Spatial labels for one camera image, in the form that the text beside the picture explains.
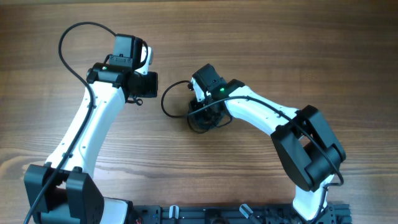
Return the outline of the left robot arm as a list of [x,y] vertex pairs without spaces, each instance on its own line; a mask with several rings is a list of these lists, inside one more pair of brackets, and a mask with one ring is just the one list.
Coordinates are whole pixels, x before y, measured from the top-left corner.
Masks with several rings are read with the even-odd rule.
[[131,201],[104,197],[93,181],[99,151],[126,103],[157,96],[158,76],[148,70],[151,48],[117,34],[114,51],[88,70],[81,105],[61,143],[42,166],[24,175],[35,223],[134,223]]

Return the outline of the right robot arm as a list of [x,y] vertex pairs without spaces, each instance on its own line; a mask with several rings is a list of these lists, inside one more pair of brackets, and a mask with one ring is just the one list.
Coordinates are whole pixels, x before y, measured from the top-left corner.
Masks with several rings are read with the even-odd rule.
[[338,176],[346,153],[323,114],[314,106],[304,109],[274,103],[239,80],[226,82],[206,64],[195,72],[188,87],[195,92],[187,121],[205,133],[222,127],[221,120],[241,119],[271,137],[286,174],[296,185],[293,208],[315,223],[326,212],[328,189]]

